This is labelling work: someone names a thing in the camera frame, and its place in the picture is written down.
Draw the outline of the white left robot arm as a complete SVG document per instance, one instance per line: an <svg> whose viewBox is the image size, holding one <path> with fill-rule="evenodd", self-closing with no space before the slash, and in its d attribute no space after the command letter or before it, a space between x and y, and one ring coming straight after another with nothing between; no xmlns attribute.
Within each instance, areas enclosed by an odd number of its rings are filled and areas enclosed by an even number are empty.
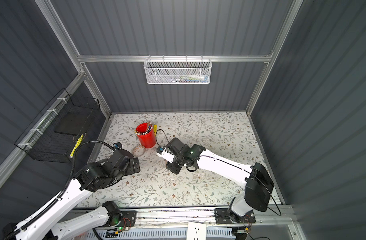
<svg viewBox="0 0 366 240"><path fill-rule="evenodd" d="M34 214L19 223L6 225L3 228L4 239L70 240L97 227L121 227L130 220L123 216L113 201L105 202L97 209L72 220L62 223L61 219L93 193L139 172L138 158L126 150L114 150L109 159L81 168L55 197Z"/></svg>

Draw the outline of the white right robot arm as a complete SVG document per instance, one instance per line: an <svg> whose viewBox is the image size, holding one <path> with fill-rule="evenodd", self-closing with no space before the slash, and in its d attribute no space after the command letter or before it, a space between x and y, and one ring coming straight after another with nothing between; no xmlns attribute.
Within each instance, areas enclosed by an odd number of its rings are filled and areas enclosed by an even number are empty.
<svg viewBox="0 0 366 240"><path fill-rule="evenodd" d="M253 166L240 164L223 158L200 145L188 146L173 138L166 146L157 148L157 155L167 161L166 167L179 174L185 167L189 172L206 170L236 183L244 192L231 201L229 217L241 218L250 211L266 212L272 199L274 182L266 168L255 163Z"/></svg>

